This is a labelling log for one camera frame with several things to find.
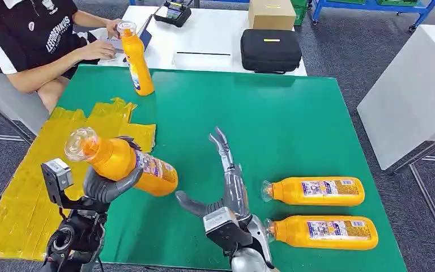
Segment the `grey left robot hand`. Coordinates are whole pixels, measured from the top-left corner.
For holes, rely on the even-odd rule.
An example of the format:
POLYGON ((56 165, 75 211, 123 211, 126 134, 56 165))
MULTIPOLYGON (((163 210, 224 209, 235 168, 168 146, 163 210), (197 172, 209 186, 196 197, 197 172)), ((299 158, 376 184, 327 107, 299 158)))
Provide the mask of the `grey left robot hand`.
POLYGON ((140 150, 128 136, 87 141, 84 151, 89 168, 83 184, 86 196, 110 203, 133 188, 143 174, 143 168, 137 165, 140 150))

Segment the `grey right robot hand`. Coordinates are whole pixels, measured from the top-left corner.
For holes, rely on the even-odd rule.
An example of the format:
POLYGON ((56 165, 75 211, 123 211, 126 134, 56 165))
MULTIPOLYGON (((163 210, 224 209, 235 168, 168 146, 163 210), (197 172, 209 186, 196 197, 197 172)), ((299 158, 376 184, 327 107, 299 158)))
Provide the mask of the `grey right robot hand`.
POLYGON ((251 217, 249 200, 246 186, 242 176, 241 166, 234 162, 228 140, 219 127, 215 128, 216 134, 210 133, 208 138, 217 148, 224 171, 224 193, 216 202, 204 204, 190 199, 187 194, 178 190, 175 196, 178 203, 188 212, 204 217, 222 207, 232 211, 238 222, 248 220, 251 217))

